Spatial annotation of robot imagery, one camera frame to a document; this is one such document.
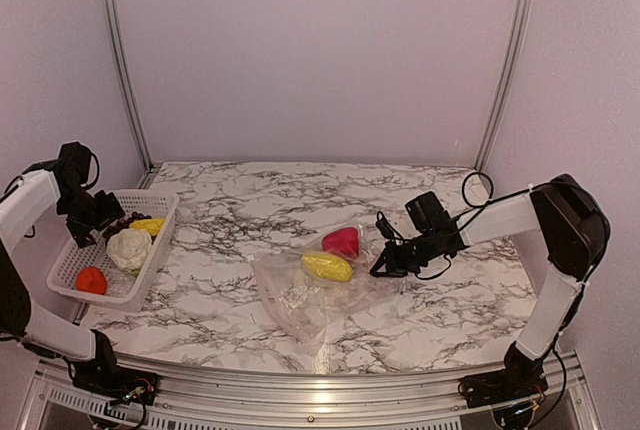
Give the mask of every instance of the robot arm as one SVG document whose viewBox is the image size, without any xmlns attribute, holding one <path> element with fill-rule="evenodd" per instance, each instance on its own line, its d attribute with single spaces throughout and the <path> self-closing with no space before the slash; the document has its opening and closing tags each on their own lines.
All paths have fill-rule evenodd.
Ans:
<svg viewBox="0 0 640 430">
<path fill-rule="evenodd" d="M 40 356 L 64 358 L 75 386 L 122 400 L 137 388 L 137 379 L 155 386 L 157 375 L 119 367 L 104 334 L 38 305 L 11 261 L 18 242 L 54 204 L 59 215 L 67 215 L 67 228 L 80 248 L 95 244 L 90 232 L 124 216 L 113 193 L 87 192 L 96 183 L 87 184 L 92 157 L 78 142 L 63 145 L 56 160 L 32 165 L 0 197 L 0 332 L 3 340 L 17 340 Z M 139 398 L 152 403 L 153 397 L 146 392 Z"/>
<path fill-rule="evenodd" d="M 406 209 L 421 235 L 399 239 L 386 219 L 379 218 L 377 227 L 389 241 L 371 269 L 374 277 L 418 275 L 434 258 L 453 258 L 496 238 L 542 232 L 549 269 L 527 325 L 507 351 L 505 369 L 463 379 L 461 393 L 469 407 L 477 407 L 534 394 L 536 386 L 546 390 L 542 362 L 575 315 L 610 235 L 609 222 L 593 197 L 569 175 L 561 175 L 454 218 L 433 192 L 412 200 Z"/>
</svg>

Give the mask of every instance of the marble surface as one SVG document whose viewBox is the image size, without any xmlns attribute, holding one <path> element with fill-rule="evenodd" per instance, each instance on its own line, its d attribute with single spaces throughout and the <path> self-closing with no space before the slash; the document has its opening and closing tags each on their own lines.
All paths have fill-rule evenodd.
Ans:
<svg viewBox="0 0 640 430">
<path fill-rule="evenodd" d="M 311 163 L 166 163 L 151 188 L 180 196 L 166 266 L 144 308 L 92 306 L 82 325 L 126 354 L 268 372 L 380 373 L 502 359 L 535 304 L 509 240 L 461 252 L 437 280 L 408 277 L 391 299 L 298 343 L 265 311 L 249 260 L 340 225 L 373 227 L 383 210 L 415 235 L 404 204 L 434 190 L 452 215 L 465 209 L 462 168 Z M 471 195 L 486 195 L 478 182 Z M 381 239 L 376 242 L 380 248 Z M 444 268 L 436 262 L 423 275 Z"/>
</svg>

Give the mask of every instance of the basket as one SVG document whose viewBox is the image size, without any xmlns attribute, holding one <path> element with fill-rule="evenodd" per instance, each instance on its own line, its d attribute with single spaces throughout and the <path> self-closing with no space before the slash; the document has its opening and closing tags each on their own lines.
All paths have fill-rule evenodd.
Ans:
<svg viewBox="0 0 640 430">
<path fill-rule="evenodd" d="M 156 237 L 151 251 L 140 269 L 138 277 L 120 270 L 107 256 L 107 245 L 101 235 L 96 245 L 78 248 L 72 238 L 53 265 L 47 277 L 47 287 L 53 292 L 73 297 L 82 302 L 126 312 L 139 312 L 156 272 L 169 256 L 171 237 L 175 230 L 175 212 L 178 195 L 153 190 L 117 190 L 113 192 L 122 209 L 130 215 L 140 212 L 151 218 L 164 218 L 165 222 Z M 107 293 L 96 295 L 75 289 L 76 276 L 84 267 L 98 267 L 107 279 Z"/>
</svg>

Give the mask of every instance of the orange tomato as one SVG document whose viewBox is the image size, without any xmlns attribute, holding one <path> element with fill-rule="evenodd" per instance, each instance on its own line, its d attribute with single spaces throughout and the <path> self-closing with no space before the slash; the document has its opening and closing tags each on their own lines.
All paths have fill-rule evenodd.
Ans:
<svg viewBox="0 0 640 430">
<path fill-rule="evenodd" d="M 85 267 L 76 277 L 76 289 L 81 292 L 104 295 L 107 293 L 107 279 L 99 268 Z"/>
</svg>

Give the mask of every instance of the gray vein pattern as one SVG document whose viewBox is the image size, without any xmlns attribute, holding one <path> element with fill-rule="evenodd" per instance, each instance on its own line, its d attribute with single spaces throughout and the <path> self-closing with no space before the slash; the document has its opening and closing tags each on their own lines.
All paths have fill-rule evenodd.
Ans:
<svg viewBox="0 0 640 430">
<path fill-rule="evenodd" d="M 300 344 L 262 306 L 249 260 L 385 212 L 415 235 L 404 204 L 433 190 L 465 210 L 464 168 L 318 163 L 165 163 L 152 189 L 180 196 L 166 266 L 139 313 L 91 307 L 84 326 L 118 352 L 192 365 L 322 374 L 410 372 L 500 360 L 535 304 L 509 240 L 468 249 L 439 279 L 407 278 L 392 299 L 332 321 Z M 469 194 L 481 202 L 484 188 Z M 374 244 L 382 248 L 376 236 Z M 432 274 L 446 262 L 434 262 Z"/>
</svg>

